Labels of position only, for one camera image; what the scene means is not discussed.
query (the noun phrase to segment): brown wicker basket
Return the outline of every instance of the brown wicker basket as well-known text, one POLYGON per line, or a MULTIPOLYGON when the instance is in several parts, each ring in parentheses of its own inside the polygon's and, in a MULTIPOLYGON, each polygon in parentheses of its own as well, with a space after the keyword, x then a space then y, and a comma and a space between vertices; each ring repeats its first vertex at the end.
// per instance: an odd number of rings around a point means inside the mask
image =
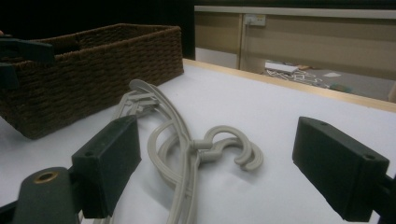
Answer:
POLYGON ((59 130, 116 105, 132 79, 182 74, 180 38, 176 26, 122 23, 37 40, 54 47, 55 64, 13 62, 20 87, 0 90, 0 116, 31 139, 59 130))

